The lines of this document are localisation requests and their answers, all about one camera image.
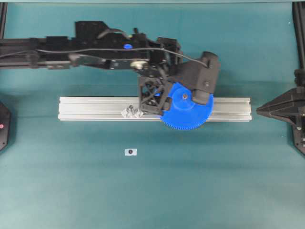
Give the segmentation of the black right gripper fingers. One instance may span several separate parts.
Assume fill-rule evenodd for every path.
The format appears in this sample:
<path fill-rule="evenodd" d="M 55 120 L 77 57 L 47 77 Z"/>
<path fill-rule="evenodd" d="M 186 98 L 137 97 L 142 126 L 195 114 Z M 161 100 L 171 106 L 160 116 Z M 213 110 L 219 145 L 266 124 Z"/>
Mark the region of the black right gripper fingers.
<path fill-rule="evenodd" d="M 275 99 L 258 107 L 258 115 L 277 119 L 289 124 L 297 124 L 297 89 L 293 88 L 276 97 Z"/>

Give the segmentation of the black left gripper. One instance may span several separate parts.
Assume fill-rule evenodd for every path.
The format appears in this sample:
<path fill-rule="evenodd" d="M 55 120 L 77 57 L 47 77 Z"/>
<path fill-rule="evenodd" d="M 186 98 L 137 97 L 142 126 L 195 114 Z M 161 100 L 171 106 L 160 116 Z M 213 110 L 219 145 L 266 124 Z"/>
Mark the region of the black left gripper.
<path fill-rule="evenodd" d="M 164 111 L 171 108 L 169 92 L 171 82 L 177 83 L 174 76 L 178 65 L 187 61 L 198 62 L 199 58 L 187 59 L 177 40 L 160 37 L 155 42 L 148 41 L 148 47 L 140 52 L 148 54 L 149 59 L 132 62 L 132 68 L 141 75 L 138 77 L 139 109 L 144 113 L 163 115 Z M 170 82 L 157 78 L 162 77 L 162 73 Z M 196 89 L 192 91 L 192 101 L 196 104 L 212 104 L 214 96 Z"/>

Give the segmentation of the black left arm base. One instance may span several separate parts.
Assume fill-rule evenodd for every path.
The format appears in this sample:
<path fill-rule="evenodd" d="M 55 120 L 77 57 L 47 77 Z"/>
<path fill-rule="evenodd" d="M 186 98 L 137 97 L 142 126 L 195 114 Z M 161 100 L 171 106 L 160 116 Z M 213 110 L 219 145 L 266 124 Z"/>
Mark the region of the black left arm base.
<path fill-rule="evenodd" d="M 8 144 L 10 122 L 10 110 L 3 103 L 0 103 L 0 150 Z"/>

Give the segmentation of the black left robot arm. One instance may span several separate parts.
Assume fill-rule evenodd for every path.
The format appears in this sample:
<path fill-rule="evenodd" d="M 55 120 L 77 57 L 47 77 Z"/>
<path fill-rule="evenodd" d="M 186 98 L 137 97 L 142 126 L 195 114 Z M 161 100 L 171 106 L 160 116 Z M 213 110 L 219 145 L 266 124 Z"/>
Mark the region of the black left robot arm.
<path fill-rule="evenodd" d="M 220 62 L 216 54 L 185 56 L 177 40 L 150 40 L 134 29 L 133 34 L 108 27 L 102 21 L 78 21 L 75 36 L 1 39 L 2 69 L 68 69 L 89 66 L 105 70 L 134 70 L 139 75 L 141 101 L 165 103 L 175 83 L 188 89 L 192 100 L 206 104 L 214 94 Z"/>

